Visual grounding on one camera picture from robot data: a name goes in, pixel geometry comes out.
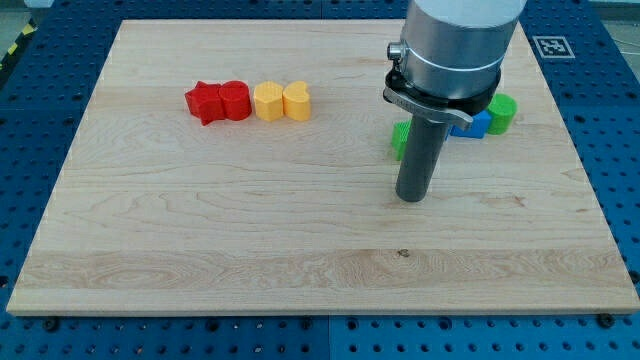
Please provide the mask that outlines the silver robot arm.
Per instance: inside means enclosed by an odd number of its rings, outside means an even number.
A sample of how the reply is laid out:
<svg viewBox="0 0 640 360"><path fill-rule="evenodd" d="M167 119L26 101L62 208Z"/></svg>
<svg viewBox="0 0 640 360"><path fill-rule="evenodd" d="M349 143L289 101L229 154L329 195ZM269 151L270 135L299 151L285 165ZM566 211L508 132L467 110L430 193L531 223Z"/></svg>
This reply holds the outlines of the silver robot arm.
<svg viewBox="0 0 640 360"><path fill-rule="evenodd" d="M410 0L391 42L385 101L417 118L468 129L491 101L525 7L521 0Z"/></svg>

